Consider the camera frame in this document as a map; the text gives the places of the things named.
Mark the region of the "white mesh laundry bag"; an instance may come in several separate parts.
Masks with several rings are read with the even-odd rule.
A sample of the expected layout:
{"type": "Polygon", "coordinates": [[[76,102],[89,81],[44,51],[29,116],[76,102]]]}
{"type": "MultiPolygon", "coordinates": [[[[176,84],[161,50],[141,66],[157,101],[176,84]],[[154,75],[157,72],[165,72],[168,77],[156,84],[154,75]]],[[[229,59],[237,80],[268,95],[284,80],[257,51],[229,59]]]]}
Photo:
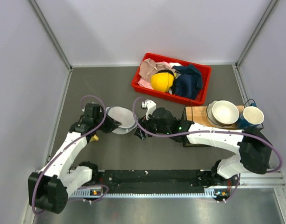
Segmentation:
{"type": "Polygon", "coordinates": [[[120,122],[120,125],[112,133],[119,135],[128,134],[137,127],[132,111],[127,108],[120,106],[107,107],[106,112],[109,117],[120,122]]]}

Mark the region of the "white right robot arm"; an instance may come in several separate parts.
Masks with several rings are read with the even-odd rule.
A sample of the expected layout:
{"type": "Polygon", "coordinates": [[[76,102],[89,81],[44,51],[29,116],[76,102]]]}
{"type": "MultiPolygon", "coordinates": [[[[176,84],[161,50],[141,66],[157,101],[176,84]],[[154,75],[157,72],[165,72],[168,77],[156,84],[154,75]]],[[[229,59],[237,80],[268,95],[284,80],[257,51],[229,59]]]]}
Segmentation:
{"type": "Polygon", "coordinates": [[[168,137],[175,142],[207,145],[225,149],[233,156],[218,160],[211,168],[210,177],[218,185],[241,173],[264,175],[268,171],[271,144],[253,127],[243,130],[225,130],[208,127],[185,119],[177,119],[162,107],[136,119],[136,136],[168,137]]]}

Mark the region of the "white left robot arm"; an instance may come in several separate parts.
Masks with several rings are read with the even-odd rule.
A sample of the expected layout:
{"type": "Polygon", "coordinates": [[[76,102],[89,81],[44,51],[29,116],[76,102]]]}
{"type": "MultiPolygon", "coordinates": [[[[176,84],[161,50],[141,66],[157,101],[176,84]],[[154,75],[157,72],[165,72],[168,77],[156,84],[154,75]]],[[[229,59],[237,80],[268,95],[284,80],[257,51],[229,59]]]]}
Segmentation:
{"type": "Polygon", "coordinates": [[[95,185],[99,181],[97,166],[90,162],[80,163],[74,171],[69,169],[90,141],[97,140],[97,131],[110,133],[121,122],[107,115],[99,104],[88,103],[83,111],[51,160],[28,178],[29,205],[35,214],[36,209],[61,213],[69,197],[83,184],[95,185]]]}

